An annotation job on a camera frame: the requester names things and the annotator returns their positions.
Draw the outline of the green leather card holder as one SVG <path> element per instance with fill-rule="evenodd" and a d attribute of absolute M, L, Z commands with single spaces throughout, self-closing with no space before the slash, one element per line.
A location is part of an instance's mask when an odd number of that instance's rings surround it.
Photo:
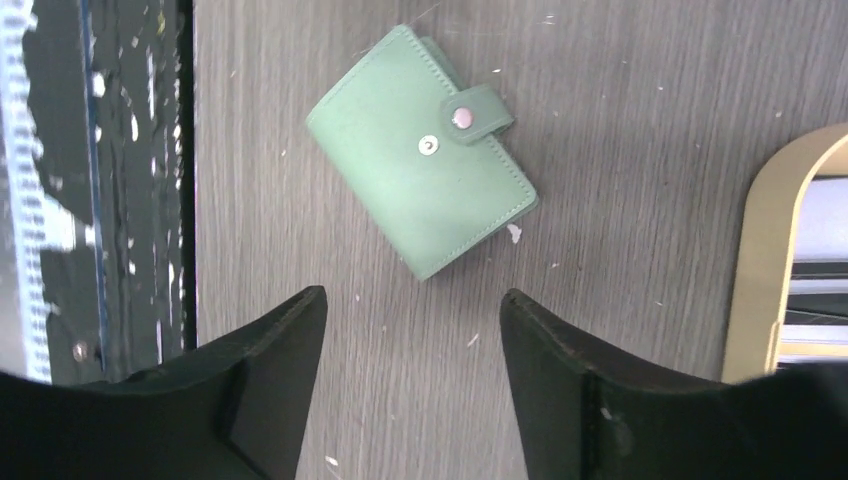
<path fill-rule="evenodd" d="M 428 279 L 536 204 L 499 141 L 501 95 L 470 86 L 406 25 L 378 41 L 306 124 L 413 275 Z"/>

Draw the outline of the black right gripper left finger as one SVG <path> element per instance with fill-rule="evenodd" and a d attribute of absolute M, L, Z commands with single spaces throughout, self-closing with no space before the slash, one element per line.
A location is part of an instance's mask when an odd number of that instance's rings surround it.
<path fill-rule="evenodd" d="M 292 479 L 328 313 L 310 286 L 121 382 L 1 378 L 5 479 Z"/>

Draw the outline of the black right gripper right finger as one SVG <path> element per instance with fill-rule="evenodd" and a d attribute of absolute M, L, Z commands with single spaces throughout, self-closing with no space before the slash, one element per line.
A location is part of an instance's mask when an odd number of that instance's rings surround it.
<path fill-rule="evenodd" d="M 739 384 L 630 354 L 512 289 L 500 330 L 532 479 L 843 479 L 847 366 Z"/>

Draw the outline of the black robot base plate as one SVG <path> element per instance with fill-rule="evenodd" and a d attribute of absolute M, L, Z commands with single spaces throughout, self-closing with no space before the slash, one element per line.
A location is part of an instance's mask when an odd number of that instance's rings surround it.
<path fill-rule="evenodd" d="M 194 5 L 5 1 L 27 375 L 120 381 L 198 343 Z"/>

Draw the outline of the beige oval card tray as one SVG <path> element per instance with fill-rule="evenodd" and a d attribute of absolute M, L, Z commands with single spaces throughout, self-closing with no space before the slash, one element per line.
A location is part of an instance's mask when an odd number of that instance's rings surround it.
<path fill-rule="evenodd" d="M 721 381 L 776 370 L 804 195 L 818 175 L 847 173 L 847 125 L 807 133 L 777 151 L 748 191 Z"/>

